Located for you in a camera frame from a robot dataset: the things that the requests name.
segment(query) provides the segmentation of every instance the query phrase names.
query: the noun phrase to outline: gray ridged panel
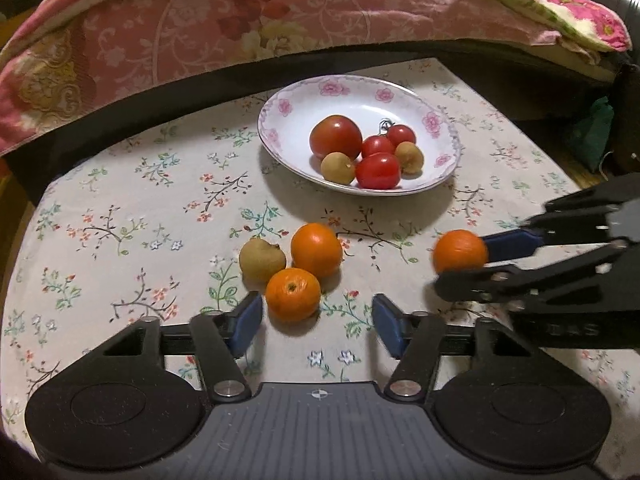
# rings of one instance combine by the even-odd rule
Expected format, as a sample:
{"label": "gray ridged panel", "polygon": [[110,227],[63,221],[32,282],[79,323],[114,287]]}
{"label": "gray ridged panel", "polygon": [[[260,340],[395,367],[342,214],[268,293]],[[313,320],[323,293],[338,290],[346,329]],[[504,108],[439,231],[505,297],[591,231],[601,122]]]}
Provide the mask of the gray ridged panel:
{"label": "gray ridged panel", "polygon": [[388,402],[370,383],[267,383],[247,402],[215,408],[164,460],[110,474],[56,471],[69,480],[602,480],[588,468],[516,475],[479,465],[424,410]]}

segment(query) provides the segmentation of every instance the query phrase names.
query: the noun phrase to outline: tablecloth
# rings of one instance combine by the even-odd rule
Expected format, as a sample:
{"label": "tablecloth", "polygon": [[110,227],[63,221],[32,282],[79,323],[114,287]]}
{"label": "tablecloth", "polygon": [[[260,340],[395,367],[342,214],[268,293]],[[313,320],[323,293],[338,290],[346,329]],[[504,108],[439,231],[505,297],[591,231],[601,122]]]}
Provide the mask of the tablecloth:
{"label": "tablecloth", "polygon": [[[323,222],[338,235],[344,263],[322,283],[317,319],[281,326],[265,316],[239,366],[261,381],[388,379],[395,361],[372,329],[370,301],[384,292],[405,311],[450,322],[479,316],[507,322],[497,305],[446,303],[433,293],[430,251],[466,228],[513,228],[540,205],[576,189],[564,173],[491,104],[437,60],[358,73],[428,99],[453,120],[463,154],[454,176],[427,192],[364,198],[318,187],[275,162],[256,131],[265,92],[201,110],[133,136],[53,182],[31,220],[10,282],[2,324],[2,420],[30,447],[24,407],[65,366],[141,316],[182,323],[230,310],[247,291],[238,252],[250,237],[278,243]],[[543,248],[523,267],[584,248]],[[640,355],[552,351],[606,395],[613,425],[599,465],[615,477],[640,472]],[[464,369],[445,358],[438,382]],[[167,366],[197,385],[193,358]]]}

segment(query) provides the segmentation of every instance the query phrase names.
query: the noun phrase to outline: red tomato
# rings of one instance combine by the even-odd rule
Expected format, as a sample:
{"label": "red tomato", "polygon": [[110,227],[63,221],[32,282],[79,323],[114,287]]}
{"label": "red tomato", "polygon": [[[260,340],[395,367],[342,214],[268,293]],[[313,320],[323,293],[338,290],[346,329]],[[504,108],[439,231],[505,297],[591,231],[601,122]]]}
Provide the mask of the red tomato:
{"label": "red tomato", "polygon": [[391,153],[374,153],[358,163],[356,179],[365,189],[392,189],[400,182],[400,162]]}
{"label": "red tomato", "polygon": [[320,159],[329,153],[341,152],[354,160],[362,149],[362,134],[351,119],[342,115],[330,115],[311,130],[309,146]]}
{"label": "red tomato", "polygon": [[362,143],[362,158],[367,158],[374,153],[393,153],[396,147],[389,139],[382,135],[367,137]]}
{"label": "red tomato", "polygon": [[414,131],[406,124],[394,124],[386,131],[386,137],[394,146],[401,142],[412,142],[415,144]]}

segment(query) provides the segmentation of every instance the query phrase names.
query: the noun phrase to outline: fruit on plate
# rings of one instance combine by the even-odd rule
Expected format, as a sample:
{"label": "fruit on plate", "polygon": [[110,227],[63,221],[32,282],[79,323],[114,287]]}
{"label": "fruit on plate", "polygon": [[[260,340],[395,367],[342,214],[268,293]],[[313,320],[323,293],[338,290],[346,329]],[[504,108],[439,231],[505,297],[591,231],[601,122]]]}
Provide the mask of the fruit on plate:
{"label": "fruit on plate", "polygon": [[350,118],[330,115],[320,121],[309,136],[309,146],[320,159],[329,153],[341,152],[355,160],[362,149],[362,134]]}
{"label": "fruit on plate", "polygon": [[393,153],[395,146],[384,135],[374,135],[364,139],[362,143],[362,158],[374,153]]}
{"label": "fruit on plate", "polygon": [[433,268],[440,274],[446,270],[479,269],[489,261],[482,238],[471,231],[456,229],[444,233],[431,253]]}
{"label": "fruit on plate", "polygon": [[264,299],[277,320],[302,321],[318,310],[320,283],[304,269],[284,269],[269,280]]}
{"label": "fruit on plate", "polygon": [[400,162],[391,153],[374,153],[358,163],[356,179],[364,189],[393,189],[400,182]]}
{"label": "fruit on plate", "polygon": [[356,177],[356,163],[341,152],[329,153],[320,164],[325,180],[348,186]]}
{"label": "fruit on plate", "polygon": [[261,238],[251,238],[242,246],[238,263],[246,279],[266,283],[287,266],[287,257],[280,246]]}
{"label": "fruit on plate", "polygon": [[422,171],[424,155],[420,148],[412,142],[401,142],[396,147],[395,156],[400,162],[400,169],[404,174],[413,175]]}
{"label": "fruit on plate", "polygon": [[389,139],[394,146],[401,142],[412,142],[415,144],[415,133],[406,124],[394,124],[386,131],[386,138]]}
{"label": "fruit on plate", "polygon": [[342,245],[326,225],[305,224],[291,238],[293,264],[316,278],[333,274],[342,263]]}

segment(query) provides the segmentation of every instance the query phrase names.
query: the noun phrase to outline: plate rim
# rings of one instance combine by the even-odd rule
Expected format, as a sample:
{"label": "plate rim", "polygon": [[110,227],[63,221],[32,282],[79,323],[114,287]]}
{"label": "plate rim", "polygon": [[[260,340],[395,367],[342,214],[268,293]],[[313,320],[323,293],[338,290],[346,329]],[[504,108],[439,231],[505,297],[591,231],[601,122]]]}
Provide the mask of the plate rim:
{"label": "plate rim", "polygon": [[293,168],[291,166],[288,166],[287,164],[284,164],[284,161],[283,161],[282,157],[279,156],[274,151],[272,151],[271,148],[268,146],[268,144],[266,142],[264,129],[262,127],[262,122],[263,121],[260,120],[260,118],[263,117],[264,114],[266,114],[264,109],[265,108],[272,108],[275,99],[277,98],[277,96],[281,92],[292,91],[297,86],[302,86],[302,84],[304,84],[304,83],[308,84],[308,83],[312,83],[314,81],[320,81],[322,79],[332,78],[332,77],[335,77],[335,78],[357,77],[359,79],[369,80],[369,81],[374,82],[376,84],[382,83],[382,84],[385,84],[385,85],[390,85],[390,86],[393,86],[394,88],[396,88],[397,90],[399,90],[401,92],[405,92],[407,94],[413,95],[415,98],[418,99],[418,101],[424,103],[429,108],[433,108],[431,106],[431,104],[429,104],[427,101],[425,101],[425,99],[423,97],[421,97],[419,94],[417,94],[413,90],[410,90],[409,88],[406,88],[406,87],[404,87],[402,85],[399,85],[397,83],[393,83],[391,81],[385,81],[383,79],[378,79],[377,77],[370,77],[370,76],[358,75],[358,74],[326,74],[326,75],[319,75],[319,76],[314,76],[314,77],[308,77],[306,79],[301,79],[300,81],[293,82],[293,83],[291,83],[291,84],[289,84],[287,86],[284,86],[284,87],[280,88],[277,92],[275,92],[271,97],[269,97],[264,102],[264,104],[262,105],[262,108],[260,108],[260,113],[258,113],[257,129],[258,129],[258,136],[260,137],[260,142],[262,143],[263,148],[267,151],[267,153],[269,153],[269,155],[271,155],[274,158],[274,160],[276,160],[278,163],[283,165],[289,171],[292,171],[293,173],[297,174],[298,176],[301,176],[302,178],[304,178],[306,180],[309,180],[310,182],[314,182],[316,184],[319,184],[320,186],[326,187],[328,189],[332,189],[334,191],[338,191],[338,192],[342,192],[342,193],[348,193],[348,194],[354,194],[354,195],[361,195],[361,196],[405,196],[405,195],[412,195],[412,194],[421,193],[423,191],[428,191],[430,189],[433,189],[434,187],[439,186],[440,184],[443,184],[456,171],[456,168],[458,167],[458,165],[460,163],[460,158],[462,157],[462,145],[460,143],[460,134],[458,133],[458,129],[453,124],[450,123],[448,118],[447,118],[447,126],[453,127],[453,129],[455,130],[455,137],[457,138],[457,142],[453,143],[454,144],[454,152],[455,152],[454,155],[453,155],[453,159],[454,159],[455,164],[452,164],[450,166],[450,170],[448,170],[446,173],[444,173],[443,177],[440,180],[438,180],[437,182],[433,182],[431,184],[427,183],[427,184],[425,184],[424,186],[421,186],[421,187],[415,187],[413,189],[365,189],[365,188],[362,188],[362,187],[345,186],[344,184],[337,184],[335,182],[331,182],[329,180],[325,180],[324,178],[319,178],[319,177],[316,177],[316,176],[309,176],[308,174],[303,173],[302,171],[299,171],[296,168]]}

